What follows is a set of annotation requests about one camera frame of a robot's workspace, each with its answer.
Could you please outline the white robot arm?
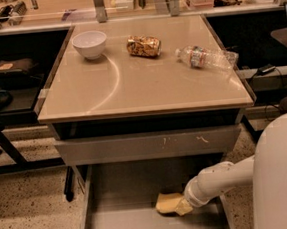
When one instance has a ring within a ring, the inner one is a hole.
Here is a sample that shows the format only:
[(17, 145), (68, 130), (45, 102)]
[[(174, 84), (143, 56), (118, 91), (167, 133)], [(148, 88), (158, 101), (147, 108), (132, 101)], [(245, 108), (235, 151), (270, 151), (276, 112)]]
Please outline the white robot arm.
[(186, 185), (176, 212), (202, 207), (232, 188), (253, 185), (254, 229), (287, 229), (287, 113), (260, 136), (255, 154), (206, 167)]

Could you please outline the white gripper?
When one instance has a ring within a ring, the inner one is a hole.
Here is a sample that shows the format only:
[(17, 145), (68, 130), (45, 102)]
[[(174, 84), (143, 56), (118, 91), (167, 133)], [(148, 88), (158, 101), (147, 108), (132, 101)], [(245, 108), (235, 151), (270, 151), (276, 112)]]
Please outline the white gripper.
[(203, 207), (212, 199), (212, 197), (200, 186), (197, 176), (189, 181), (183, 193), (185, 198), (182, 197), (174, 209), (180, 216), (192, 212), (194, 207)]

